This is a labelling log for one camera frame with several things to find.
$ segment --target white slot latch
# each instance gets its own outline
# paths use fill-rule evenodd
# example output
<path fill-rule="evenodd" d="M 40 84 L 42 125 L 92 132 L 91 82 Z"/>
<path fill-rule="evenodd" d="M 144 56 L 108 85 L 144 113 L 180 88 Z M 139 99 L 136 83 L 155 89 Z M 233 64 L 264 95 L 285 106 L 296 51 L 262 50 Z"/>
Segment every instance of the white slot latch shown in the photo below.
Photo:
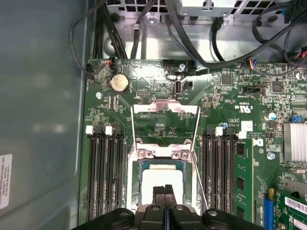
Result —
<path fill-rule="evenodd" d="M 239 131 L 237 134 L 238 139 L 246 139 L 247 138 L 247 132 L 246 131 Z"/>
<path fill-rule="evenodd" d="M 215 134 L 217 137 L 222 136 L 222 135 L 223 135 L 223 127 L 216 127 L 216 128 L 215 128 L 214 134 Z"/>
<path fill-rule="evenodd" d="M 112 126 L 106 126 L 105 134 L 111 136 L 113 134 Z"/>
<path fill-rule="evenodd" d="M 93 126 L 86 126 L 86 128 L 85 128 L 85 133 L 86 133 L 87 135 L 93 135 L 93 133 L 94 133 L 94 128 L 93 128 Z"/>

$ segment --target small chip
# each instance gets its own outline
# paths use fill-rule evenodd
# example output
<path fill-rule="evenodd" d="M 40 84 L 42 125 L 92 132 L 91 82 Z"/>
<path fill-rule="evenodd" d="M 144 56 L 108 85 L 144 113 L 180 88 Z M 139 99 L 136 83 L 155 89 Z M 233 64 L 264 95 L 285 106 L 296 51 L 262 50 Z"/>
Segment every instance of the small chip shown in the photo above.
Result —
<path fill-rule="evenodd" d="M 268 122 L 268 128 L 269 129 L 275 129 L 277 128 L 278 122 L 277 121 L 269 121 Z"/>
<path fill-rule="evenodd" d="M 210 109 L 205 109 L 205 110 L 203 111 L 203 115 L 204 115 L 205 117 L 210 117 L 210 116 L 211 116 L 211 110 L 210 110 Z"/>
<path fill-rule="evenodd" d="M 245 219 L 245 211 L 240 207 L 236 207 L 236 216 L 240 219 Z"/>
<path fill-rule="evenodd" d="M 283 83 L 281 81 L 273 82 L 272 92 L 283 92 Z"/>
<path fill-rule="evenodd" d="M 244 144 L 237 143 L 237 145 L 236 145 L 236 153 L 238 155 L 244 155 Z"/>
<path fill-rule="evenodd" d="M 240 177 L 237 177 L 236 178 L 236 186 L 239 188 L 239 189 L 242 189 L 244 190 L 245 189 L 245 180 L 240 178 Z"/>
<path fill-rule="evenodd" d="M 206 108 L 206 109 L 210 109 L 211 108 L 211 102 L 205 102 L 203 104 L 203 106 Z"/>
<path fill-rule="evenodd" d="M 232 85 L 232 75 L 222 75 L 222 85 Z"/>

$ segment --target blue connector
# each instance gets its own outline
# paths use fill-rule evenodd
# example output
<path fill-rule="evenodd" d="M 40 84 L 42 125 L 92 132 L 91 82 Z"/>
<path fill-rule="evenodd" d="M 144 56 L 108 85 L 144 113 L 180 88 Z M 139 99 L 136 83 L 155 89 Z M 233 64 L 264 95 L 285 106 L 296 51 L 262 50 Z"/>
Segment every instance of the blue connector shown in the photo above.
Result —
<path fill-rule="evenodd" d="M 292 121 L 293 122 L 302 122 L 303 118 L 302 118 L 302 116 L 294 116 L 294 117 L 292 117 Z"/>
<path fill-rule="evenodd" d="M 273 202 L 269 198 L 263 200 L 264 228 L 273 230 Z"/>

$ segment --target capacitor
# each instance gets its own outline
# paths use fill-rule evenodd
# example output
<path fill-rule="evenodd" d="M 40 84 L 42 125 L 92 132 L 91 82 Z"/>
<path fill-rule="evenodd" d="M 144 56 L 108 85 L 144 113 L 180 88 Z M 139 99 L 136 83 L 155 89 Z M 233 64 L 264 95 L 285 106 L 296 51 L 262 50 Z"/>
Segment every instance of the capacitor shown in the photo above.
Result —
<path fill-rule="evenodd" d="M 223 127 L 223 129 L 226 129 L 228 127 L 228 124 L 227 123 L 220 123 L 220 127 Z"/>
<path fill-rule="evenodd" d="M 276 118 L 277 118 L 276 113 L 273 113 L 273 112 L 271 112 L 271 113 L 266 113 L 266 114 L 264 115 L 264 119 L 265 119 L 266 121 L 275 121 Z"/>
<path fill-rule="evenodd" d="M 124 74 L 116 74 L 111 78 L 109 85 L 114 92 L 125 93 L 129 89 L 129 79 Z"/>

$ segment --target screw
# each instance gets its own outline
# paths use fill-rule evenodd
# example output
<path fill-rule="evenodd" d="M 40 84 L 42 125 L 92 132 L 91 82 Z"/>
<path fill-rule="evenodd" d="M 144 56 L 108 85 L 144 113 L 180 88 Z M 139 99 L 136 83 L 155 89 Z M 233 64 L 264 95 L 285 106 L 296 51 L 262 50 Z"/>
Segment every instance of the screw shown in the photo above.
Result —
<path fill-rule="evenodd" d="M 278 229 L 279 229 L 279 230 L 285 230 L 285 229 L 286 229 L 285 224 L 282 223 L 282 222 L 279 222 L 279 223 L 278 223 Z"/>
<path fill-rule="evenodd" d="M 275 159 L 275 153 L 269 152 L 268 155 L 267 155 L 267 158 L 269 160 L 274 160 Z"/>
<path fill-rule="evenodd" d="M 224 19 L 223 24 L 224 24 L 224 25 L 228 25 L 228 24 L 229 24 L 229 19 L 227 19 L 227 18 L 226 18 L 226 19 Z"/>
<path fill-rule="evenodd" d="M 182 210 L 183 210 L 183 207 L 180 206 L 180 205 L 178 205 L 178 206 L 176 206 L 176 209 L 177 209 L 178 211 L 182 211 Z"/>
<path fill-rule="evenodd" d="M 180 71 L 184 71 L 186 69 L 186 65 L 184 63 L 181 63 L 178 68 Z"/>
<path fill-rule="evenodd" d="M 189 157 L 189 155 L 186 152 L 183 152 L 181 153 L 180 157 L 186 160 Z"/>
<path fill-rule="evenodd" d="M 144 157 L 146 156 L 145 151 L 144 151 L 144 150 L 138 151 L 138 156 L 139 156 L 140 158 L 144 158 Z"/>
<path fill-rule="evenodd" d="M 153 211 L 158 211 L 159 209 L 160 209 L 159 206 L 153 206 L 153 207 L 152 207 L 152 210 L 153 210 Z"/>
<path fill-rule="evenodd" d="M 102 93 L 101 92 L 97 92 L 96 93 L 96 98 L 97 99 L 101 99 L 102 98 Z"/>
<path fill-rule="evenodd" d="M 126 216 L 126 215 L 128 215 L 128 212 L 121 212 L 120 215 L 121 216 Z"/>
<path fill-rule="evenodd" d="M 153 24 L 153 23 L 154 23 L 154 17 L 150 17 L 150 18 L 149 18 L 149 22 L 150 22 L 151 24 Z"/>
<path fill-rule="evenodd" d="M 216 217 L 217 216 L 217 212 L 216 211 L 209 211 L 208 214 L 210 216 Z"/>

